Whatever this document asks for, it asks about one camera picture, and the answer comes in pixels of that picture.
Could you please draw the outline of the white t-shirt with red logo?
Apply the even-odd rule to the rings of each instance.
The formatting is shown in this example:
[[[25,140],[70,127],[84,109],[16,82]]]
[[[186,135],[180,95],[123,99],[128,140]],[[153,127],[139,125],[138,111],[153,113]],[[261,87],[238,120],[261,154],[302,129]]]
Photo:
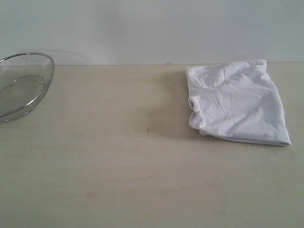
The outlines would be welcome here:
[[[289,146],[285,111],[264,59],[186,68],[190,127],[241,143]]]

